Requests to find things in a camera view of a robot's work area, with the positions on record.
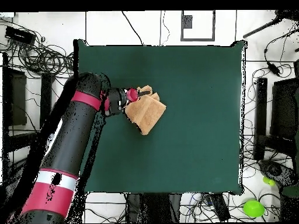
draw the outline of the green object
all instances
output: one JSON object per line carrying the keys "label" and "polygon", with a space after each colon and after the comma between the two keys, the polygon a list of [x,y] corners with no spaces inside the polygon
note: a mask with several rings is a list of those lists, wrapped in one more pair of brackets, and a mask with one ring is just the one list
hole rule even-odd
{"label": "green object", "polygon": [[267,178],[267,177],[264,177],[264,178],[263,178],[263,181],[264,181],[266,184],[270,185],[270,186],[275,186],[275,181],[274,181],[274,180],[271,180],[271,179],[269,179],[269,178]]}
{"label": "green object", "polygon": [[250,217],[260,217],[264,214],[264,206],[255,199],[250,199],[243,206],[243,211]]}
{"label": "green object", "polygon": [[[79,72],[103,72],[114,88],[150,85],[166,105],[146,136],[124,114],[106,119],[86,190],[238,191],[244,44],[88,47],[79,40]],[[82,169],[90,147],[91,140]]]}

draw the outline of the wire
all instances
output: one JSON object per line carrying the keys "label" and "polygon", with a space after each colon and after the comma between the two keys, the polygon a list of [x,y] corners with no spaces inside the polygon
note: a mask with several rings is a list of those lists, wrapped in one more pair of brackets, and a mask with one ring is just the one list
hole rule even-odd
{"label": "wire", "polygon": [[165,26],[165,23],[164,23],[165,13],[166,13],[166,11],[164,11],[164,15],[163,15],[162,23],[163,23],[164,27],[165,27],[165,28],[167,29],[167,31],[168,31],[168,36],[167,36],[167,39],[162,43],[162,45],[164,45],[164,43],[168,41],[168,38],[169,38],[169,36],[171,35],[169,29]]}
{"label": "wire", "polygon": [[[290,28],[290,30],[288,31],[288,33],[291,32],[291,30],[293,29],[293,27],[294,27],[295,25],[298,26],[298,23],[295,22],[295,23],[292,25],[292,27]],[[282,50],[282,52],[281,52],[281,56],[280,56],[280,59],[279,59],[279,63],[280,63],[280,64],[281,64],[281,60],[282,60],[282,58],[283,58],[284,46],[286,45],[287,38],[288,38],[288,36],[286,36],[286,38],[284,39],[283,50]]]}
{"label": "wire", "polygon": [[132,28],[132,30],[134,31],[134,33],[138,36],[138,38],[139,38],[139,40],[140,40],[140,42],[141,42],[141,45],[144,45],[143,42],[142,42],[142,40],[141,40],[141,38],[140,38],[140,36],[139,36],[138,33],[135,31],[135,29],[132,27],[131,22],[128,20],[128,17],[125,15],[125,13],[124,13],[123,11],[122,11],[122,14],[123,14],[123,16],[127,19],[128,23],[129,23],[130,27]]}
{"label": "wire", "polygon": [[[103,219],[104,219],[103,222],[105,222],[105,221],[108,221],[109,223],[116,223],[116,222],[117,222],[117,219],[116,219],[115,217],[109,217],[109,218],[107,218],[107,217],[105,217],[105,216],[99,215],[98,213],[96,213],[96,212],[95,212],[94,210],[92,210],[92,209],[85,209],[85,210],[86,210],[86,211],[91,211],[91,212],[92,212],[93,214],[95,214],[96,216],[103,218]],[[109,221],[109,219],[115,219],[116,222],[111,222],[111,221]]]}
{"label": "wire", "polygon": [[24,109],[22,109],[21,107],[17,106],[16,104],[13,104],[13,105],[14,105],[15,107],[17,107],[18,109],[24,111],[24,113],[25,113],[25,114],[27,115],[27,117],[29,118],[29,120],[30,120],[30,122],[31,122],[31,125],[32,125],[34,131],[37,133],[37,130],[36,130],[36,128],[35,128],[35,126],[34,126],[34,124],[33,124],[33,122],[32,122],[32,119],[31,119],[30,116],[28,115],[28,113],[27,113]]}
{"label": "wire", "polygon": [[[36,36],[36,45],[23,44],[10,40],[10,46],[6,51],[12,51],[11,59],[14,54],[17,53],[21,62],[21,65],[13,65],[13,67],[26,69],[33,79],[39,79],[40,77],[33,76],[30,71],[39,76],[42,73],[52,74],[54,76],[63,74],[68,74],[69,76],[72,75],[72,63],[74,61],[73,52],[67,55],[66,51],[58,45],[44,46],[39,38],[39,36],[43,38],[40,33],[29,30],[18,24],[15,25],[20,27],[19,30],[24,29],[27,32],[34,34]],[[53,50],[52,47],[60,48],[63,50],[63,54]]]}
{"label": "wire", "polygon": [[[290,31],[289,31],[288,33],[286,33],[286,34],[284,34],[284,35],[282,35],[282,36],[280,36],[280,37],[278,37],[278,38],[275,38],[274,40],[270,41],[270,42],[267,44],[266,48],[264,49],[264,57],[265,57],[265,61],[266,61],[267,64],[268,64],[268,68],[272,71],[272,73],[274,73],[275,75],[277,75],[277,76],[279,76],[279,77],[281,77],[281,78],[286,78],[286,77],[288,77],[288,76],[291,74],[291,72],[290,72],[290,74],[287,75],[287,76],[281,76],[281,74],[283,73],[283,71],[280,72],[280,70],[278,69],[277,66],[275,66],[274,64],[271,64],[271,63],[267,60],[267,58],[266,58],[266,53],[268,52],[268,46],[269,46],[271,43],[274,43],[276,40],[281,39],[281,38],[283,38],[283,37],[286,37],[286,38],[287,38],[287,37],[289,37],[290,35],[292,35],[293,33],[299,31],[299,29],[295,29],[295,30],[291,31],[293,27],[294,27],[294,25],[291,27],[291,29],[290,29]],[[289,64],[281,65],[281,69],[283,70],[282,67],[288,67],[288,68],[291,69],[291,66],[290,66]]]}

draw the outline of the table surface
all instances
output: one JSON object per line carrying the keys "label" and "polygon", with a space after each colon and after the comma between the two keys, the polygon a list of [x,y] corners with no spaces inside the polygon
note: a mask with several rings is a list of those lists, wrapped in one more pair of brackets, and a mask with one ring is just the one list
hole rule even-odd
{"label": "table surface", "polygon": [[87,47],[79,40],[79,72],[103,72],[115,88],[150,85],[166,105],[146,136],[124,114],[106,119],[86,190],[238,190],[243,47],[242,41],[233,47]]}

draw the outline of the towel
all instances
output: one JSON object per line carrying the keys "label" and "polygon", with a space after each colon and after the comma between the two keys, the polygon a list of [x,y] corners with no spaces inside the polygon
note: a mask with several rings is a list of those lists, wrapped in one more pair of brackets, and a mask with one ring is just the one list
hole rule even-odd
{"label": "towel", "polygon": [[150,86],[145,86],[138,91],[150,91],[150,94],[141,96],[136,102],[130,103],[125,108],[127,118],[134,123],[143,135],[147,135],[166,110],[166,105],[160,102],[159,95],[152,93]]}

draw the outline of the electronic device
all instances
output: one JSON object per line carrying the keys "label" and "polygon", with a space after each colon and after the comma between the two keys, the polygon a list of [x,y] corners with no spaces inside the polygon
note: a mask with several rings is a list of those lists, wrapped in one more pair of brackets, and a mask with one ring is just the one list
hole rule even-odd
{"label": "electronic device", "polygon": [[20,43],[33,45],[36,39],[36,35],[8,26],[6,28],[5,38],[12,39]]}
{"label": "electronic device", "polygon": [[270,134],[285,139],[294,138],[298,130],[297,102],[294,98],[299,88],[297,78],[275,82],[272,87],[272,119]]}

